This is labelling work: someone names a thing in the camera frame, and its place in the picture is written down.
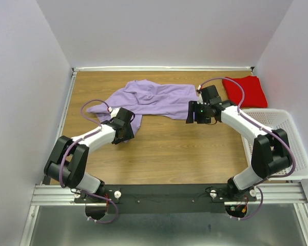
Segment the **purple t-shirt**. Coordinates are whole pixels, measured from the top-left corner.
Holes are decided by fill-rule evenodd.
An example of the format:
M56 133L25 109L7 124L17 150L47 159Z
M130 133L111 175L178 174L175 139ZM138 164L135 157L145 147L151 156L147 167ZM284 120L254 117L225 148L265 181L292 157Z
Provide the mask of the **purple t-shirt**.
M197 101L194 85L160 85L148 80L133 80L115 91L106 103L115 108L125 108L135 114L131 122L133 133L141 126L143 115L159 115L175 120L186 120L188 103Z

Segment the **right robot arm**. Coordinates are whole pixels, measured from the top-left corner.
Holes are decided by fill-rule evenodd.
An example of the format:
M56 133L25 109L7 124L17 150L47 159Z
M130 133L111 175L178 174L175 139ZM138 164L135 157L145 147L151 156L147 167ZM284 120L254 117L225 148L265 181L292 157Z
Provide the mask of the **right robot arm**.
M208 124L214 118L252 142L251 164L227 181L226 196L233 201L243 197L246 190L272 178L274 174L290 168L294 172L296 161L291 152L288 135L283 129L272 129L246 115L230 101L206 104L188 103L187 124Z

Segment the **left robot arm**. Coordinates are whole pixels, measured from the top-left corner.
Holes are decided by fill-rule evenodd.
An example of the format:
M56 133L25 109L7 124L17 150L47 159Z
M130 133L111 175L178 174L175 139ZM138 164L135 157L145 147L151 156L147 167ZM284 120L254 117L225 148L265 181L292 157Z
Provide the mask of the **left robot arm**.
M105 183L86 172L90 153L106 145L117 145L134 138L131 123L135 114L125 108L110 111L110 119L79 136L61 136L49 155L44 174L64 188L82 190L92 202L105 195Z

